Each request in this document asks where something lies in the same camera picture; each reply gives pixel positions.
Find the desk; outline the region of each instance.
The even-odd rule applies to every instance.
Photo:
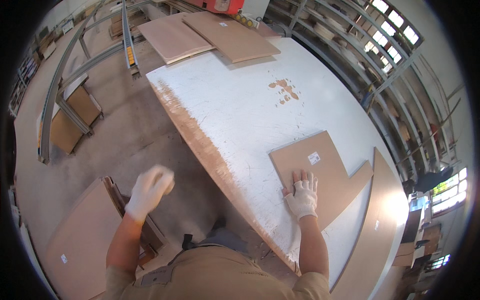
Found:
[[[291,38],[270,42],[282,53],[230,64],[215,50],[163,66],[146,77],[222,192],[278,257],[297,271],[300,230],[282,199],[282,184],[268,153],[328,130],[348,174],[365,159],[373,165],[375,146],[395,174],[397,170],[376,128],[341,81]],[[285,80],[299,99],[272,84],[277,80]],[[292,97],[285,101],[285,95]],[[370,185],[323,231],[330,284],[359,233]],[[405,211],[398,214],[393,251],[379,282],[402,237],[408,205],[400,207]]]

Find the white work glove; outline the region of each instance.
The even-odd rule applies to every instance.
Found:
[[[174,185],[172,170],[161,165],[153,166],[138,176],[125,212],[135,221],[144,222],[147,214],[155,209],[163,195],[172,191]]]
[[[292,193],[285,195],[290,210],[297,216],[298,221],[303,216],[312,215],[318,217],[315,213],[315,208],[317,208],[318,179],[313,176],[312,172],[308,172],[308,176],[306,176],[304,170],[302,170],[302,180],[298,180],[298,176],[295,173],[293,177],[294,181],[296,181],[293,184],[295,186],[295,196]]]

